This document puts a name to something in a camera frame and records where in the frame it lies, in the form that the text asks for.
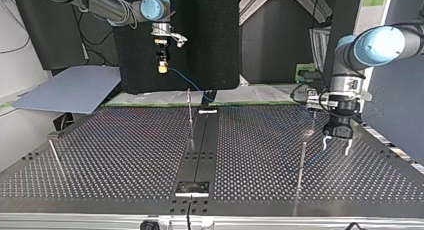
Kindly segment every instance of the metal base plate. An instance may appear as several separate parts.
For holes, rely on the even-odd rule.
[[[2,172],[0,212],[424,218],[424,176],[360,126],[345,156],[299,106],[195,119],[192,135],[185,108],[104,109],[54,143],[60,161],[45,146]],[[180,182],[209,196],[177,198]]]

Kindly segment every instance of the metal post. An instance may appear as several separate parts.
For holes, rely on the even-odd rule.
[[[300,191],[302,187],[302,177],[303,177],[303,168],[305,165],[305,155],[306,155],[306,142],[303,142],[302,151],[300,153],[299,176],[297,178],[297,191]]]
[[[50,147],[52,148],[54,157],[56,158],[56,161],[60,162],[59,156],[57,155],[57,152],[56,152],[56,148],[53,144],[53,140],[49,139],[49,143],[50,143]]]

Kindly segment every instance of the yellow tip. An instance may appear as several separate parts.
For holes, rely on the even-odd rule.
[[[167,73],[168,67],[167,66],[159,66],[159,73]]]

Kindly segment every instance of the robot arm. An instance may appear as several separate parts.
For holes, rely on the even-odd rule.
[[[333,137],[348,140],[347,154],[353,139],[351,119],[359,114],[364,96],[364,70],[423,54],[423,33],[422,23],[411,22],[373,28],[339,41],[328,93],[331,116],[324,126],[324,144]]]
[[[71,3],[81,11],[90,11],[105,18],[112,26],[131,25],[134,29],[138,23],[151,21],[152,35],[157,46],[159,73],[168,72],[168,62],[171,59],[169,46],[174,39],[179,48],[187,40],[184,36],[174,33],[171,26],[171,0],[142,0],[129,3],[125,0],[51,0],[59,3]]]

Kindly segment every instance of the aluminum frame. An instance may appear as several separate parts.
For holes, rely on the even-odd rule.
[[[268,0],[241,0],[240,2],[240,26],[243,25],[259,8],[261,8]],[[296,0],[311,15],[314,13],[315,0]],[[315,18],[318,22],[323,23],[329,16],[333,14],[325,0],[318,0]]]

